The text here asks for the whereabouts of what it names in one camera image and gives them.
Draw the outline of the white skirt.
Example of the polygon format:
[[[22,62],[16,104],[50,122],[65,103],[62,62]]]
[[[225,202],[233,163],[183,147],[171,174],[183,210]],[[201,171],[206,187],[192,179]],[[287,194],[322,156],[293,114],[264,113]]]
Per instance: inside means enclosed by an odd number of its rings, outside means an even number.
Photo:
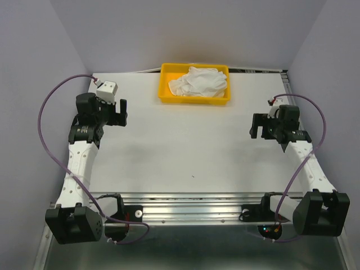
[[[223,97],[227,76],[215,68],[189,67],[188,73],[168,83],[174,96]]]

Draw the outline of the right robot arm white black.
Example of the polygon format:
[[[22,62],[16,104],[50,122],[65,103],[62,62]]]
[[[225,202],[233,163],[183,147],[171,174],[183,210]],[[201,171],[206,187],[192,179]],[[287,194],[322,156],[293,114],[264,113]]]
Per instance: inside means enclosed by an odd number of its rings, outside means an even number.
[[[325,176],[315,154],[308,132],[299,128],[300,110],[297,106],[278,105],[267,114],[255,113],[250,137],[255,139],[258,128],[261,137],[275,140],[297,166],[295,179],[300,182],[303,198],[291,199],[286,192],[266,193],[258,206],[245,214],[243,220],[280,221],[287,219],[299,235],[341,235],[350,206],[346,193],[337,192]]]

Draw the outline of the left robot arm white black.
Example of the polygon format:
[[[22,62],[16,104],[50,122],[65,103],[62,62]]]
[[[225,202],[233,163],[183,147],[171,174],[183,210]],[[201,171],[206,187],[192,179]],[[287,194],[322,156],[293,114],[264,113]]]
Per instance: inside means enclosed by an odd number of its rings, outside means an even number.
[[[69,161],[64,184],[55,208],[46,211],[45,220],[59,244],[98,241],[102,218],[90,208],[89,186],[93,163],[104,135],[104,126],[127,124],[127,101],[106,102],[94,93],[76,97],[77,114],[69,132]]]

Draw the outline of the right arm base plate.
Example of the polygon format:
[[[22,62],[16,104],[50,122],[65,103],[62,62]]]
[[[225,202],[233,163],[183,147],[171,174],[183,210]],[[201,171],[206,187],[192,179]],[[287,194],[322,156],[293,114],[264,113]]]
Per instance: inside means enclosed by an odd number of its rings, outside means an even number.
[[[275,213],[260,204],[243,204],[238,219],[245,223],[274,224]]]

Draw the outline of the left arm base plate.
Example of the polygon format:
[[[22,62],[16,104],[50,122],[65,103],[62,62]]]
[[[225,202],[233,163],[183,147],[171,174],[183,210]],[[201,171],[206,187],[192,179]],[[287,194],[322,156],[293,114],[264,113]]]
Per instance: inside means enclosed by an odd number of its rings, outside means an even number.
[[[117,205],[107,206],[104,210],[108,217],[128,222],[142,222],[143,206],[125,205],[123,208]]]

